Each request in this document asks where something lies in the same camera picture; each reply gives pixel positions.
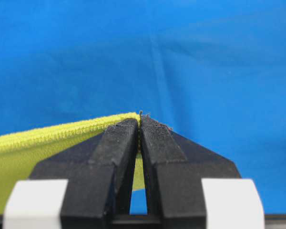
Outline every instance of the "blue backdrop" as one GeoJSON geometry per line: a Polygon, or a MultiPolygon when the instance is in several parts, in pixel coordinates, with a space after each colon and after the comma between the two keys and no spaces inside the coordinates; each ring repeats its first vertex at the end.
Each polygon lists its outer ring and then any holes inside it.
{"type": "Polygon", "coordinates": [[[139,110],[286,213],[286,0],[0,0],[0,135],[139,110]]]}

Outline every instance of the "white block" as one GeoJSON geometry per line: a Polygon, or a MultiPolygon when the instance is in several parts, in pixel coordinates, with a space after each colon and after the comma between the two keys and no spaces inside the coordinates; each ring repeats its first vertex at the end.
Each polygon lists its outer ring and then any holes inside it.
{"type": "Polygon", "coordinates": [[[67,179],[18,181],[5,206],[3,229],[61,229],[67,179]]]}
{"type": "Polygon", "coordinates": [[[264,229],[264,210],[251,179],[202,179],[207,229],[264,229]]]}

